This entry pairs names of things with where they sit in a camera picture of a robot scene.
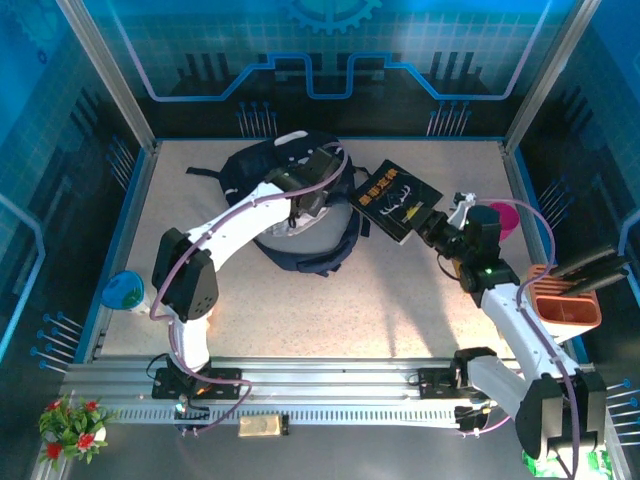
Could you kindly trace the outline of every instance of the black book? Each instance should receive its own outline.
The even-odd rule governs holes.
[[[441,198],[442,193],[385,160],[356,189],[351,204],[402,245],[412,232],[411,217],[420,208],[433,208]]]

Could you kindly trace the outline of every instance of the glass wall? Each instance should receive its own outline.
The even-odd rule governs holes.
[[[0,1],[0,85],[0,476],[29,478],[77,338],[43,315],[84,323],[139,146],[54,1]]]
[[[159,137],[501,136],[574,0],[87,0]]]
[[[640,207],[640,4],[603,0],[529,129],[521,150],[558,258],[604,243],[618,246]],[[598,291],[602,325],[584,335],[605,380],[640,384],[640,227],[625,252],[629,281]],[[629,449],[640,471],[640,449]]]

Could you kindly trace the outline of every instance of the backpack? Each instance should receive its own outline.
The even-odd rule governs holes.
[[[190,167],[186,173],[217,178],[227,203],[233,206],[249,195],[272,170],[287,167],[292,162],[306,162],[316,148],[337,141],[328,133],[297,131],[236,152],[220,172]],[[336,152],[335,148],[329,150],[342,158],[342,153]],[[351,254],[358,236],[369,235],[369,221],[349,204],[349,196],[355,190],[355,170],[349,158],[340,181],[327,197],[326,215],[300,229],[303,230],[301,233],[276,236],[265,231],[254,239],[258,248],[287,271],[316,273],[324,277],[329,272],[337,272]]]

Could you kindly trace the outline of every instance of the speckled work surface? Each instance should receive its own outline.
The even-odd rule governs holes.
[[[186,231],[226,209],[217,181],[185,175],[189,166],[219,169],[249,141],[164,142],[128,267],[150,278],[158,244],[170,227]],[[375,170],[389,158],[444,194],[510,197],[495,142],[347,140],[354,163]],[[518,229],[503,257],[522,276],[529,265]],[[220,299],[208,332],[212,355],[449,357],[488,346],[510,357],[493,323],[436,264],[416,236],[397,245],[373,226],[340,271],[329,278],[285,272],[252,243],[218,273]],[[155,355],[168,347],[165,325],[114,312],[102,355]]]

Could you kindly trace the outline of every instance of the gear logo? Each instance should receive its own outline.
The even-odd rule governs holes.
[[[7,13],[41,50],[58,32],[60,11],[55,0],[0,0],[0,14]]]
[[[284,8],[289,19],[297,20],[300,28],[311,27],[313,33],[335,31],[347,33],[348,27],[359,28],[360,21],[370,19],[371,12],[381,7],[380,0],[286,0]]]

